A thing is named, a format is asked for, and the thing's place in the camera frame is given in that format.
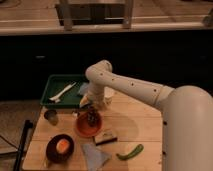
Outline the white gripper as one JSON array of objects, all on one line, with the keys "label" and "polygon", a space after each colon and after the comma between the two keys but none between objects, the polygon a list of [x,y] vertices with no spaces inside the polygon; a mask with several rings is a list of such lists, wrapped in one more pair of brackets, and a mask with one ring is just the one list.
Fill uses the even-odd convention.
[{"label": "white gripper", "polygon": [[84,96],[82,96],[79,107],[83,108],[87,105],[92,105],[96,109],[105,109],[106,102],[104,97],[104,86],[95,83],[88,84],[88,91]]}]

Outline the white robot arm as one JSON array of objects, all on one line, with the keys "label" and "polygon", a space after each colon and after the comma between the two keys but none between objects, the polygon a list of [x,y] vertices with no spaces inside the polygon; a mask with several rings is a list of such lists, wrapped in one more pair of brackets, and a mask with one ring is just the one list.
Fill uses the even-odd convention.
[{"label": "white robot arm", "polygon": [[101,60],[85,71],[86,98],[100,106],[110,87],[162,114],[162,171],[213,171],[213,96],[192,85],[166,85],[117,75]]}]

